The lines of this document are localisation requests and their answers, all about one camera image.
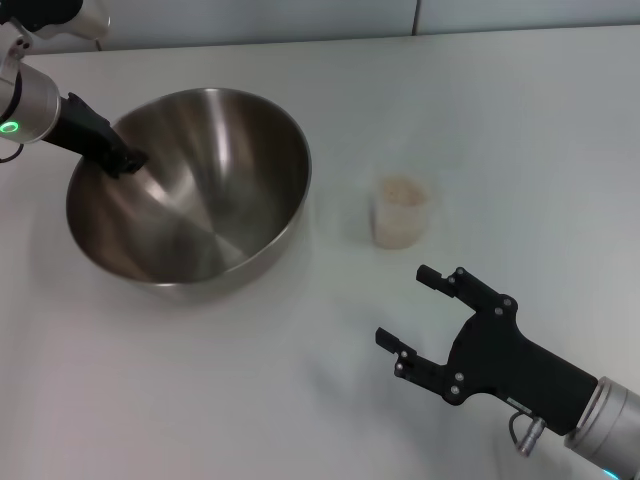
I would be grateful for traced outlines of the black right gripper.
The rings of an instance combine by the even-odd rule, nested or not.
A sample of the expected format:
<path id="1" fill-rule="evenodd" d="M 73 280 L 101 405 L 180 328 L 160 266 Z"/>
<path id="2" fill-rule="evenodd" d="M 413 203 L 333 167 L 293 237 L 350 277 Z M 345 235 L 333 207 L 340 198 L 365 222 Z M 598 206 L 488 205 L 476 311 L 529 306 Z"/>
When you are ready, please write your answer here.
<path id="1" fill-rule="evenodd" d="M 444 276 L 421 265 L 416 280 L 474 310 L 452 345 L 444 367 L 421 357 L 383 328 L 378 346 L 395 354 L 394 375 L 452 405 L 474 394 L 489 394 L 512 403 L 531 418 L 542 418 L 558 435 L 578 424 L 595 391 L 593 375 L 528 340 L 516 325 L 517 302 L 500 295 L 467 270 Z"/>

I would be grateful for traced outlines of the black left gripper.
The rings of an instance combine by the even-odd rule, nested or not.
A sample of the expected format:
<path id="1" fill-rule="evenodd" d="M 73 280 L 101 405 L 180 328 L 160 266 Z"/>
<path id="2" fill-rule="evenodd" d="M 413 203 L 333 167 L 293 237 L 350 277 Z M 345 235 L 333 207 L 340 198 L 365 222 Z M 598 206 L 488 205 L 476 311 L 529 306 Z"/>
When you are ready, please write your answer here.
<path id="1" fill-rule="evenodd" d="M 110 122 L 74 93 L 61 99 L 58 120 L 43 141 L 94 161 L 112 178 L 135 174 L 148 161 L 144 152 L 127 147 Z"/>

